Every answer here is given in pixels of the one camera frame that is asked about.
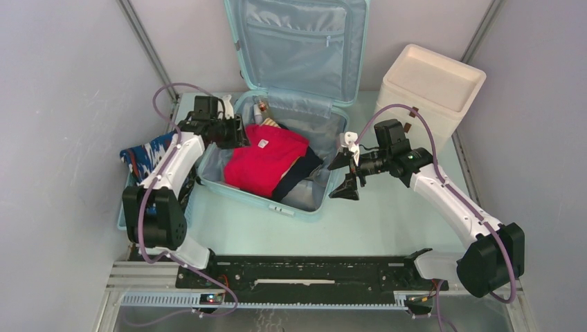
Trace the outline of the blue white red garment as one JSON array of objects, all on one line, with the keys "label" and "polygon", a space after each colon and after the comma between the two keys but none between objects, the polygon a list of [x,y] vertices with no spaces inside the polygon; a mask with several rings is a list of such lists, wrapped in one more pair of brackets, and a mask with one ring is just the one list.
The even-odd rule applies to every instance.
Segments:
[{"label": "blue white red garment", "polygon": [[143,145],[120,151],[119,157],[129,170],[128,185],[140,184],[155,170],[169,149],[174,135],[175,132],[171,131]]}]

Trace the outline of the light blue ribbed suitcase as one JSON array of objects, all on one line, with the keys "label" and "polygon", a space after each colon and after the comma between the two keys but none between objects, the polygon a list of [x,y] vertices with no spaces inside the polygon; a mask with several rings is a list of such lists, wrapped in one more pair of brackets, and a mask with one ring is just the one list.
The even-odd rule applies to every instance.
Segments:
[{"label": "light blue ribbed suitcase", "polygon": [[330,163],[359,91],[368,1],[226,1],[248,91],[235,103],[245,124],[253,105],[309,140]]}]

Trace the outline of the yellow white striped garment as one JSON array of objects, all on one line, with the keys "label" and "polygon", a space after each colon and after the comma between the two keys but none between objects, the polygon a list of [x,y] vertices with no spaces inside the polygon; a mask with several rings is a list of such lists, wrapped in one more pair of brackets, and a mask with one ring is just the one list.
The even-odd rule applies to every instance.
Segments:
[{"label": "yellow white striped garment", "polygon": [[281,126],[271,118],[264,119],[260,126],[281,128]]}]

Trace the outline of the black white patterned garment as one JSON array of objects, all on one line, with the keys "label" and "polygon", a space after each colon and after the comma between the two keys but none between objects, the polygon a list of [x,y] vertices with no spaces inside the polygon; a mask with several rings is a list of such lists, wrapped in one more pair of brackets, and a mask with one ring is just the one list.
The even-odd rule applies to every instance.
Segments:
[{"label": "black white patterned garment", "polygon": [[198,175],[197,175],[197,167],[194,165],[188,172],[186,179],[181,186],[179,191],[179,195],[177,201],[179,202],[181,211],[183,213],[186,212],[188,202],[190,200],[190,195],[195,187],[195,185],[199,182]]}]

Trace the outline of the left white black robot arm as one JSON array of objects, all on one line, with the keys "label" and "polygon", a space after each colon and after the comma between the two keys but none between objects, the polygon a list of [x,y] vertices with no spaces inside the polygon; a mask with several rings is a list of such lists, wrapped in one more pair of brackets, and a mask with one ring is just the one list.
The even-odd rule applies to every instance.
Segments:
[{"label": "left white black robot arm", "polygon": [[192,279],[202,288],[214,286],[219,270],[208,263],[211,249],[188,236],[188,222],[180,199],[188,198],[185,184],[209,144],[220,149],[248,145],[241,116],[231,95],[198,95],[193,109],[176,125],[163,158],[138,185],[125,188],[123,212],[129,240],[149,255],[178,259],[194,267]]}]

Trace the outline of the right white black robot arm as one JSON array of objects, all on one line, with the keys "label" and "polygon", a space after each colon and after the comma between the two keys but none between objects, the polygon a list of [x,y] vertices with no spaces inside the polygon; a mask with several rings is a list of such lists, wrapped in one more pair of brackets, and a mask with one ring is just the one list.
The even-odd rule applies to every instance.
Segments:
[{"label": "right white black robot arm", "polygon": [[431,152],[411,147],[400,121],[385,120],[374,129],[378,145],[368,153],[360,152],[357,133],[347,131],[338,137],[337,155],[328,168],[348,167],[349,172],[329,197],[357,201],[367,176],[388,173],[426,199],[465,248],[462,255],[431,249],[415,253],[402,271],[405,285],[420,289],[430,279],[443,279],[484,297],[523,276],[525,233],[520,226],[505,225],[482,211],[454,185]]}]

